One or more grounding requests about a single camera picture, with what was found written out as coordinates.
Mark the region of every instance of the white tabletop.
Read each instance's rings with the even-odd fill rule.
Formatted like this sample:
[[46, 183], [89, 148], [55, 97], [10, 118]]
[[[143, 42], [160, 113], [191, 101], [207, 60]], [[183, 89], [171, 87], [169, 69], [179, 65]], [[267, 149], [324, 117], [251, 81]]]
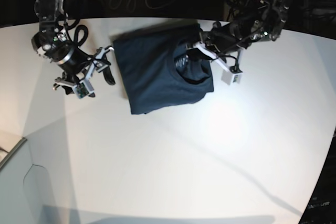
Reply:
[[[164, 21], [83, 20], [83, 50]], [[28, 138], [65, 223], [298, 223], [336, 126], [334, 40], [283, 31], [245, 52], [241, 84], [213, 63], [214, 93], [135, 116], [112, 55], [117, 84], [95, 75], [95, 99], [53, 91], [61, 69], [33, 52], [37, 31], [0, 29], [0, 130]]]

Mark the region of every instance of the dark t-shirt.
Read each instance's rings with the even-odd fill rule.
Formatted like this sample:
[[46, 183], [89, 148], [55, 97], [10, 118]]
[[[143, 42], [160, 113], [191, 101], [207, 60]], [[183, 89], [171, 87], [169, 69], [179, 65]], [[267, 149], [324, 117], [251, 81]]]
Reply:
[[199, 32], [197, 24], [113, 42], [132, 114], [196, 103], [214, 91], [209, 62], [188, 60], [176, 69], [175, 59], [186, 56], [186, 42]]

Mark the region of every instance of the folded t-shirt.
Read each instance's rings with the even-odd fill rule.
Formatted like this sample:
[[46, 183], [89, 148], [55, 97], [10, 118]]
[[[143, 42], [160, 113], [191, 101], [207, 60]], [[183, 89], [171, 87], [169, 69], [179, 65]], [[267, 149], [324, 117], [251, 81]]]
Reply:
[[[214, 91], [209, 62], [186, 57], [186, 44], [199, 32], [196, 24], [113, 42], [132, 114], [196, 103]], [[176, 59], [186, 59], [183, 68]]]

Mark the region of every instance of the white table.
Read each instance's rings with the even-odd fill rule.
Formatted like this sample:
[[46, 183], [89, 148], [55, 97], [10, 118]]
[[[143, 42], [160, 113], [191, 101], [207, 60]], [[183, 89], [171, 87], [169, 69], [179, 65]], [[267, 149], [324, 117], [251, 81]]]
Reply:
[[[165, 20], [83, 20], [83, 49]], [[64, 223], [298, 223], [336, 126], [335, 41], [283, 31], [246, 51], [241, 84], [213, 63], [214, 93], [134, 116], [111, 55], [116, 86], [95, 75], [95, 99], [53, 91], [61, 69], [33, 52], [37, 30], [0, 30], [0, 130], [28, 138]]]

